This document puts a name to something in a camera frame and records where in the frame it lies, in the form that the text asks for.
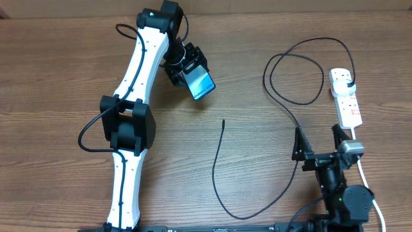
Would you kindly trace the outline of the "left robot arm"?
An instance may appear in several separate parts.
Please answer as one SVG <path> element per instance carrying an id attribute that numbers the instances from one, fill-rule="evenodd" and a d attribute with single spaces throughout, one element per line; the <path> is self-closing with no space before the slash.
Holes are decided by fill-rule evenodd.
<path id="1" fill-rule="evenodd" d="M 111 211 L 101 231 L 135 231 L 142 164 L 153 145 L 155 118 L 149 107 L 160 67 L 175 86 L 189 89 L 198 101 L 215 89 L 207 59 L 199 47 L 178 37 L 184 12 L 177 2 L 136 17 L 136 43 L 122 82 L 113 96 L 103 96 L 100 113 L 115 165 Z"/>

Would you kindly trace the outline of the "blue screen smartphone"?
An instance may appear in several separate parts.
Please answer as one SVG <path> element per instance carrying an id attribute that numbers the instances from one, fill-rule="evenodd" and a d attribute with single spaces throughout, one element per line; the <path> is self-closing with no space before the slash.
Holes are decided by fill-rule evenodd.
<path id="1" fill-rule="evenodd" d="M 201 65 L 188 74 L 183 73 L 183 78 L 195 101 L 202 99 L 216 87 L 208 71 Z"/>

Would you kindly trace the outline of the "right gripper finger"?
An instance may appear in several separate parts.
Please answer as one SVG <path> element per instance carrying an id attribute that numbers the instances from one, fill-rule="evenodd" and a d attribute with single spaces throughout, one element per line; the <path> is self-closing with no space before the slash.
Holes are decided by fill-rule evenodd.
<path id="1" fill-rule="evenodd" d="M 351 138 L 343 131 L 339 124 L 335 124 L 332 126 L 332 132 L 335 148 L 338 148 L 341 142 L 345 140 L 351 140 Z"/>
<path id="2" fill-rule="evenodd" d="M 310 143 L 304 135 L 302 128 L 298 126 L 295 129 L 295 140 L 294 148 L 292 151 L 292 160 L 304 161 L 308 157 L 311 157 L 313 155 L 314 151 L 312 150 Z"/>

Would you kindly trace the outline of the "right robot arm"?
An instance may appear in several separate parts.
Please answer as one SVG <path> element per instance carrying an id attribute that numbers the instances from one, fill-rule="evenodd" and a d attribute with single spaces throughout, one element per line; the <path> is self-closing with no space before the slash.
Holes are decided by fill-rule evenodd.
<path id="1" fill-rule="evenodd" d="M 332 126 L 335 149 L 315 154 L 301 127 L 295 129 L 292 160 L 303 161 L 303 171 L 314 171 L 321 197 L 300 209 L 288 223 L 287 231 L 362 231 L 363 223 L 375 199 L 374 193 L 362 185 L 347 185 L 344 172 L 364 155 L 363 144 L 350 138 L 339 125 Z M 308 208 L 323 201 L 326 214 L 312 215 L 306 222 L 296 218 Z"/>

